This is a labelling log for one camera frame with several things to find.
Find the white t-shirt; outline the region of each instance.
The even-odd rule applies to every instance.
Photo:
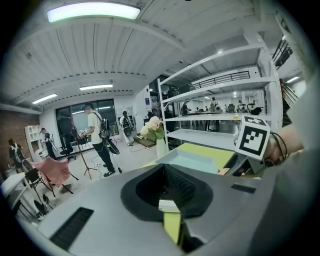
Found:
[[[97,113],[95,111],[93,111],[93,112],[96,113],[98,115],[98,117],[102,120],[102,117],[99,113]],[[91,143],[92,144],[99,144],[102,142],[102,138],[100,138],[100,136],[99,136],[101,121],[94,113],[91,113],[88,115],[88,126],[94,127],[94,132],[91,134]]]

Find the flower bouquet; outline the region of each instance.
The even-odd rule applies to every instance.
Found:
[[[150,118],[150,121],[142,127],[140,136],[138,136],[139,139],[156,141],[156,154],[158,158],[163,157],[167,153],[164,137],[164,122],[157,116]]]

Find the ceiling light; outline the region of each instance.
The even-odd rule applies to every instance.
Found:
[[[72,115],[80,114],[80,113],[84,113],[84,112],[85,112],[84,110],[81,110],[81,111],[78,111],[78,112],[74,112],[74,113],[72,113]]]
[[[113,87],[113,85],[112,85],[112,84],[91,85],[91,86],[80,87],[79,89],[80,89],[81,91],[84,91],[84,90],[100,89],[100,88],[110,88],[110,87]]]
[[[104,109],[110,109],[110,106],[103,106],[103,107],[99,107],[99,110],[104,110]]]
[[[45,100],[48,100],[48,99],[51,99],[53,97],[57,97],[58,95],[56,95],[55,93],[54,94],[51,94],[49,96],[46,96],[46,97],[43,97],[43,98],[40,98],[40,99],[37,99],[36,101],[32,102],[32,104],[37,104],[39,102],[43,102]]]
[[[299,76],[295,76],[293,78],[291,78],[290,80],[286,81],[287,83],[291,83],[294,80],[297,80],[299,78]]]
[[[46,15],[50,23],[80,16],[116,16],[135,20],[140,9],[112,2],[81,2],[49,10]]]

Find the hand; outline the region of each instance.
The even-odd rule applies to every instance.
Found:
[[[276,162],[280,157],[282,157],[282,155],[275,139],[270,138],[268,144],[266,145],[263,158],[270,159],[272,162]]]

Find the person in black shirt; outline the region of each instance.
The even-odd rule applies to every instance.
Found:
[[[9,139],[9,157],[13,160],[14,166],[18,173],[23,173],[22,170],[22,161],[25,160],[25,157],[21,151],[22,146],[18,143],[15,143],[14,140],[11,138]]]
[[[44,134],[44,142],[46,145],[46,149],[48,150],[48,155],[54,160],[57,160],[56,155],[52,149],[52,144],[50,142],[50,133],[46,131],[45,128],[41,129],[41,133]]]

